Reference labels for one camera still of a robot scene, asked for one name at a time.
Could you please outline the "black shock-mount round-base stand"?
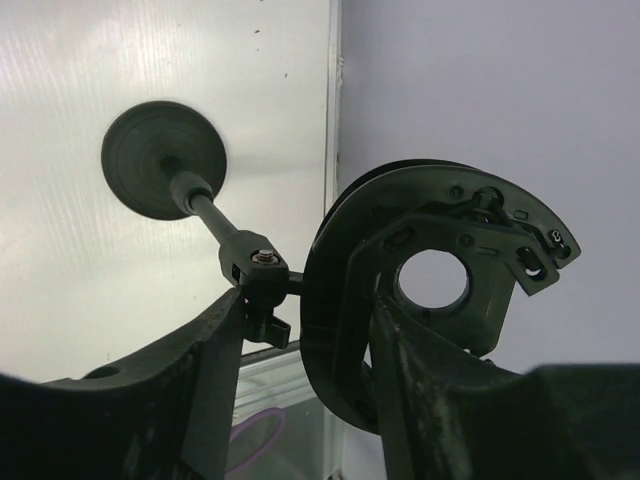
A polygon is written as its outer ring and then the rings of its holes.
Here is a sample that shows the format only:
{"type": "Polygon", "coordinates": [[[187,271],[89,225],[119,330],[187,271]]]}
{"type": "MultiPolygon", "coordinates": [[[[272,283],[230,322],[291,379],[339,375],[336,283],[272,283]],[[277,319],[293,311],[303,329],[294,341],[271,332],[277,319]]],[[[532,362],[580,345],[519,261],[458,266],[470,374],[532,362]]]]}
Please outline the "black shock-mount round-base stand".
{"type": "Polygon", "coordinates": [[[219,264],[219,283],[248,301],[249,340],[284,345],[275,309],[300,299],[299,341],[317,396],[339,417],[378,429],[363,363],[374,297],[385,291],[414,319],[476,355],[496,346],[515,287],[554,284],[580,247],[561,219],[523,188],[456,162],[380,166],[328,210],[307,173],[269,158],[267,175],[222,188],[221,135],[201,113],[167,100],[114,113],[100,160],[119,201],[113,238],[121,288],[144,300],[219,264]]]}

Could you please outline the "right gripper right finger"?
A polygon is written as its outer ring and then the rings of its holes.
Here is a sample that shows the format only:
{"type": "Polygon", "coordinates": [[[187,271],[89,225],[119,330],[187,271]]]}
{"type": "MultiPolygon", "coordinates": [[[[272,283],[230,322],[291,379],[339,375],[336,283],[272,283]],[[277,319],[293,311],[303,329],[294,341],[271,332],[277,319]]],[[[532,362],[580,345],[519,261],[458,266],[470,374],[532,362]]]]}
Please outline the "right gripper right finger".
{"type": "Polygon", "coordinates": [[[376,296],[374,397],[391,479],[635,479],[639,368],[479,359],[376,296]]]}

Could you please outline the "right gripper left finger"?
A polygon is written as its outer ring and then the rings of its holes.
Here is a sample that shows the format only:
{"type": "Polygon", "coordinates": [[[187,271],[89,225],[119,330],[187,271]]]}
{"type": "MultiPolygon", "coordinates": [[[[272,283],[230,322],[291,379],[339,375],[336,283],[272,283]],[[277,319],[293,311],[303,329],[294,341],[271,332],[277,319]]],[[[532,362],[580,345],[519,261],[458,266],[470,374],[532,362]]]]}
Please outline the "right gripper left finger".
{"type": "Polygon", "coordinates": [[[1,378],[4,479],[222,479],[244,302],[194,320],[81,379],[1,378]]]}

